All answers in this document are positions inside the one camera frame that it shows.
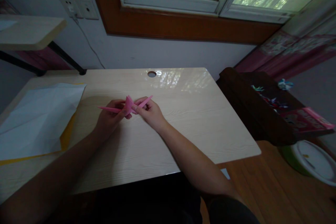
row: desk surface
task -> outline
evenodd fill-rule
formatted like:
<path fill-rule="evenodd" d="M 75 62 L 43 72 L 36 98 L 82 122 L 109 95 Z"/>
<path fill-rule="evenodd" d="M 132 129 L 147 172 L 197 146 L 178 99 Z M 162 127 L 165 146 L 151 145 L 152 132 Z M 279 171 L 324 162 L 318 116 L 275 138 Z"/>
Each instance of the desk surface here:
<path fill-rule="evenodd" d="M 42 50 L 66 27 L 58 17 L 0 15 L 0 20 L 16 21 L 0 31 L 0 50 Z"/>
<path fill-rule="evenodd" d="M 148 77 L 148 71 L 157 76 Z M 70 146 L 94 128 L 112 99 L 153 95 L 165 118 L 214 163 L 261 153 L 258 145 L 205 68 L 48 71 L 32 78 L 0 116 L 2 123 L 27 90 L 56 83 L 86 83 Z M 123 120 L 94 155 L 73 193 L 97 190 L 179 171 L 160 136 L 139 115 Z M 0 202 L 61 153 L 0 166 Z"/>

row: white wall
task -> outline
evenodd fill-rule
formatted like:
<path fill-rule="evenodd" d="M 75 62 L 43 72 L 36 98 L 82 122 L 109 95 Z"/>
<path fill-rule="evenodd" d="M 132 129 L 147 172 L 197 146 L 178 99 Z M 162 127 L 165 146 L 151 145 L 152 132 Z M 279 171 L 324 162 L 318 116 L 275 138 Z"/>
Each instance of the white wall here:
<path fill-rule="evenodd" d="M 293 78 L 291 93 L 306 106 L 336 125 L 336 57 L 329 59 Z M 321 137 L 336 155 L 336 134 Z"/>
<path fill-rule="evenodd" d="M 8 1 L 23 15 L 66 18 L 67 27 L 54 41 L 82 67 L 101 68 L 80 29 L 67 16 L 59 0 Z M 101 61 L 110 69 L 206 67 L 217 80 L 218 74 L 224 68 L 234 66 L 255 47 L 216 42 L 107 36 L 101 19 L 79 22 Z"/>
<path fill-rule="evenodd" d="M 0 60 L 0 113 L 33 76 L 32 72 Z"/>

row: wall socket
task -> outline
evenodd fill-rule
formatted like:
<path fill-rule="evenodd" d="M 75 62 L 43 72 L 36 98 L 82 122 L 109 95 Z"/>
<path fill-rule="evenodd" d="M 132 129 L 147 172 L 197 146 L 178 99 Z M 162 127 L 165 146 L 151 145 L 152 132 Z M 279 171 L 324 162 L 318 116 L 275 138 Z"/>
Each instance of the wall socket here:
<path fill-rule="evenodd" d="M 86 19 L 99 19 L 92 0 L 76 0 L 83 17 Z"/>
<path fill-rule="evenodd" d="M 83 18 L 78 6 L 77 6 L 77 3 L 76 3 L 76 0 L 60 0 L 65 11 L 67 12 L 67 14 L 69 15 L 69 17 L 72 17 L 72 14 L 70 13 L 69 11 L 69 8 L 73 8 L 73 10 L 77 13 L 77 18 Z"/>
<path fill-rule="evenodd" d="M 77 18 L 99 19 L 96 8 L 92 0 L 60 0 L 65 11 L 72 17 L 69 11 L 73 9 L 77 13 Z"/>

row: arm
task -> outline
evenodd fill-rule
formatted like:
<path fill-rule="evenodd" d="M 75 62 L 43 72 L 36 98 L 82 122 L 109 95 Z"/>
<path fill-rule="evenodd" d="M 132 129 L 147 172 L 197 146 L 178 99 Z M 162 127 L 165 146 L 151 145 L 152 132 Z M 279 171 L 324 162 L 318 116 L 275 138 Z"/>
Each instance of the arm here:
<path fill-rule="evenodd" d="M 140 104 L 146 97 L 135 102 Z M 185 138 L 163 117 L 152 100 L 144 108 L 132 107 L 163 138 L 181 171 L 189 182 L 207 195 L 227 195 L 243 203 L 242 198 L 221 170 L 192 142 Z"/>
<path fill-rule="evenodd" d="M 107 106 L 123 108 L 124 102 L 113 100 Z M 69 193 L 91 156 L 111 136 L 124 116 L 124 110 L 119 114 L 103 110 L 92 133 L 39 172 L 0 206 L 0 223 L 43 222 Z"/>

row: hand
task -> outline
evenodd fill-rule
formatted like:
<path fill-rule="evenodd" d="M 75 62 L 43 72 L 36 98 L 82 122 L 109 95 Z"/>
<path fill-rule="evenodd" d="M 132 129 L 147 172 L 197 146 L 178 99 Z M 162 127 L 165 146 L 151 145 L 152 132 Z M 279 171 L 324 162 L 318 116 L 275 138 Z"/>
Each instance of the hand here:
<path fill-rule="evenodd" d="M 106 107 L 121 109 L 121 111 L 116 114 L 107 110 L 102 110 L 97 124 L 92 131 L 92 133 L 102 141 L 108 139 L 113 131 L 116 129 L 119 122 L 126 117 L 126 119 L 130 119 L 132 117 L 131 114 L 128 114 L 126 110 L 124 110 L 125 100 L 112 100 Z"/>
<path fill-rule="evenodd" d="M 132 109 L 136 114 L 141 115 L 154 130 L 160 132 L 168 122 L 163 117 L 160 107 L 154 101 L 150 100 L 143 108 L 138 107 L 138 105 L 146 99 L 147 97 L 142 97 L 136 100 Z"/>

